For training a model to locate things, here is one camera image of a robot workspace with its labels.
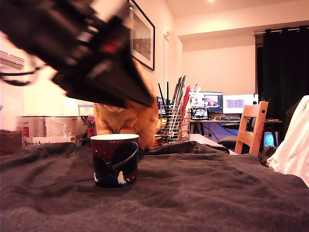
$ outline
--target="ceramic mug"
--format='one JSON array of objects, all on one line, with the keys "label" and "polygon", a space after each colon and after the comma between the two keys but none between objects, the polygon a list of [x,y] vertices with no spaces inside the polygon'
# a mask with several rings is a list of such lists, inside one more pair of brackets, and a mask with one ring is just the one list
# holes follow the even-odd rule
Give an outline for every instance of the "ceramic mug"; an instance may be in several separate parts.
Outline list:
[{"label": "ceramic mug", "polygon": [[94,181],[105,189],[135,184],[139,156],[137,134],[105,134],[90,137]]}]

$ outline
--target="laptop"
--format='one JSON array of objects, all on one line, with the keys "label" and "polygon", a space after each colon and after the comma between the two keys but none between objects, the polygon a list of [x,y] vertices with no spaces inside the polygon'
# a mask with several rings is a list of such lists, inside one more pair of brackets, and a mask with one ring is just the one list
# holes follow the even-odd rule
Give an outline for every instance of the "laptop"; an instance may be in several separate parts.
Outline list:
[{"label": "laptop", "polygon": [[191,108],[191,120],[208,120],[209,109],[203,107]]}]

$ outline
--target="desk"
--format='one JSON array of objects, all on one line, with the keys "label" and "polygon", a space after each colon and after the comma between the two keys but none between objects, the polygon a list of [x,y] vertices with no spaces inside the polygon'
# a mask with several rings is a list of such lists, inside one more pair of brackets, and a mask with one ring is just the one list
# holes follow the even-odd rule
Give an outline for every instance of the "desk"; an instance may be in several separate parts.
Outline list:
[{"label": "desk", "polygon": [[[240,123],[240,120],[235,120],[235,121],[234,120],[233,121],[230,121],[230,120],[221,121],[221,120],[213,120],[213,119],[210,119],[210,120],[190,120],[190,128],[191,128],[191,124],[194,124],[193,133],[195,133],[195,132],[199,133],[197,123],[200,123],[201,134],[202,134],[202,136],[204,136],[203,123]],[[274,146],[278,146],[277,139],[276,139],[275,125],[274,125],[275,123],[282,123],[282,121],[277,120],[277,119],[266,119],[265,120],[265,124],[270,124],[270,126],[271,126],[271,133],[272,133],[272,136],[274,138]],[[265,136],[265,127],[263,129],[261,143],[264,141],[264,136]]]}]

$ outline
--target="dark gray blanket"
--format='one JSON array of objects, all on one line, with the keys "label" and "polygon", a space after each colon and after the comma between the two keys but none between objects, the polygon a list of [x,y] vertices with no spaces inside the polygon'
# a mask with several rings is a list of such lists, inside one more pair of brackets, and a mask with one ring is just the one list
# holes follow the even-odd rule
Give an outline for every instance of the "dark gray blanket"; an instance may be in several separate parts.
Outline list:
[{"label": "dark gray blanket", "polygon": [[0,230],[309,231],[304,182],[250,155],[166,145],[144,153],[136,185],[108,190],[95,186],[88,145],[40,145],[1,158]]}]

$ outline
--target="framed picture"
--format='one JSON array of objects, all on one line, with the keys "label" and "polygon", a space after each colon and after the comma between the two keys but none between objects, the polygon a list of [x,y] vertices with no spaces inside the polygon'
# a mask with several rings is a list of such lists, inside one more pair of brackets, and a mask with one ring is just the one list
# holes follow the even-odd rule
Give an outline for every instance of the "framed picture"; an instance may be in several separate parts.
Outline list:
[{"label": "framed picture", "polygon": [[155,26],[134,0],[128,0],[133,6],[130,11],[132,20],[131,49],[132,55],[141,64],[155,70]]}]

